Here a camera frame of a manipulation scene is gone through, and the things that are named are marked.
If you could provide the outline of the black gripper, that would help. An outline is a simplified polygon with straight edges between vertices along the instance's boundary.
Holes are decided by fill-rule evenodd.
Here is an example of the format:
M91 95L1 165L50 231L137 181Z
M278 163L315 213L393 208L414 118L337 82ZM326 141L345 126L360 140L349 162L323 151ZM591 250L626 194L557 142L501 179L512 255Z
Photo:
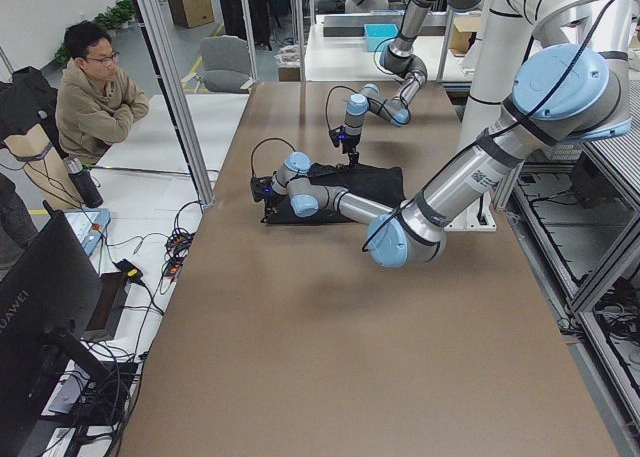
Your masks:
M264 216L261 221L267 222L272 215L277 213L277 205L280 203L280 195L272 188L272 178L268 176L252 177L250 190L256 203L264 203Z
M349 158L349 168L356 168L359 165L359 152L357 145L360 143L360 135L340 134L342 153Z

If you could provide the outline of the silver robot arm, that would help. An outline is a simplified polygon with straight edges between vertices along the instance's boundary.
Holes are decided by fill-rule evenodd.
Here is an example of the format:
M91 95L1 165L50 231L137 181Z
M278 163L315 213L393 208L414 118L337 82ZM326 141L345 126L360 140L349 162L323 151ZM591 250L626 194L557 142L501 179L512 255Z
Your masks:
M395 38L381 49L379 64L383 70L403 80L396 94L385 99L373 84L363 86L349 96L344 124L329 131L333 145L349 155L351 166L358 162L359 143L365 114L371 112L390 124L401 127L409 123L409 104L427 81L428 71L422 59L413 53L424 19L437 0L408 0L400 29ZM475 8L481 0L446 0L457 11Z
M368 84L347 101L343 125L330 132L353 153L364 117L409 122L409 104L427 71L413 44L438 0L409 0L401 27L381 54L381 66L402 79L384 99ZM458 11L481 0L445 0ZM255 201L267 215L292 222L324 216L367 227L363 249L381 266L428 262L445 247L447 226L480 203L531 153L561 143L610 139L631 128L627 50L639 0L491 0L457 153L410 199L384 205L355 183L355 165L326 169L299 151L267 177L253 177Z

